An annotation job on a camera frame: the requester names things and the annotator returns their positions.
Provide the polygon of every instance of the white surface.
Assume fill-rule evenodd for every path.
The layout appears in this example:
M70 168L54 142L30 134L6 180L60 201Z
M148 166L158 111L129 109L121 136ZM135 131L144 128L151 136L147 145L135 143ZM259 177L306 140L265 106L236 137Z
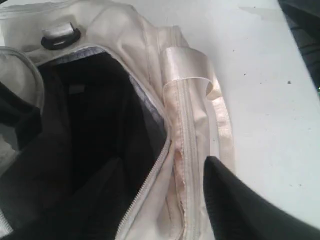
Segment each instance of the white surface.
M320 101L277 1L120 2L156 26L179 25L190 46L212 59L231 116L238 177L320 228Z

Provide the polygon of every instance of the black fabric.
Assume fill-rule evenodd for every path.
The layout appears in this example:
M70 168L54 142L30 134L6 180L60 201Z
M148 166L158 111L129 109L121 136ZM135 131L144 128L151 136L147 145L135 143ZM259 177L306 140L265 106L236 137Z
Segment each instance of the black fabric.
M1 186L8 189L18 179L16 193L9 190L6 201L0 199L0 208L14 229L4 239L113 239L158 157L146 129L152 126L155 132L157 123L150 119L145 123L149 114L128 74L107 53L47 64L39 70L47 83L43 115L47 112L48 118L43 117L47 128L42 133L47 140L35 140L5 173L9 177L0 177L1 194ZM59 81L62 85L53 90L51 85L57 87L54 83ZM76 85L79 90L74 93ZM54 120L59 128L50 123ZM32 157L26 161L27 153ZM48 171L47 165L56 168ZM28 199L38 196L31 183L45 198L60 192L59 185L67 190L43 206L41 199ZM13 204L14 194L19 199Z
M273 206L216 157L204 164L203 191L216 240L319 240L320 231Z

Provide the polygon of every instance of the beige fabric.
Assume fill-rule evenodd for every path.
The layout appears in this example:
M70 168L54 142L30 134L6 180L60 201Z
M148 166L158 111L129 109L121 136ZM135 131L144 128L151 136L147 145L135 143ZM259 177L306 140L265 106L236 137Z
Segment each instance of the beige fabric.
M73 0L10 11L0 12L7 47L25 52L37 65L83 48L102 48L140 84L164 118L171 138L169 152L150 191L139 199L116 239L214 239L202 186L204 161L210 154L210 126L199 79L212 83L207 98L216 110L221 159L230 169L234 162L228 112L208 59L188 48L178 27L154 27L129 5ZM42 30L65 22L80 29L81 39L63 50L44 49ZM192 126L191 136L186 123ZM193 157L187 151L186 136L195 144Z

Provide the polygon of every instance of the bag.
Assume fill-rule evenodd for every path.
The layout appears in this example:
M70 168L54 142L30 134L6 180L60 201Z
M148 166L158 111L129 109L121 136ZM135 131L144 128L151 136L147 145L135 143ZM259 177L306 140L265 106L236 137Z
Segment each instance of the bag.
M3 239L320 239L235 177L213 67L177 26L72 0L0 29Z

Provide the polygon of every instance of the bag strap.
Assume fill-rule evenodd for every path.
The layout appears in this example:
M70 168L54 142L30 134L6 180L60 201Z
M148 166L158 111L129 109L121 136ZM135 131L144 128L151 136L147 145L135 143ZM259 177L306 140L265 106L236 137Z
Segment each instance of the bag strap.
M232 127L225 100L211 61L203 53L189 47L169 47L162 53L165 79L208 81L206 98L211 102L218 129L219 158L232 172L235 170L235 150Z

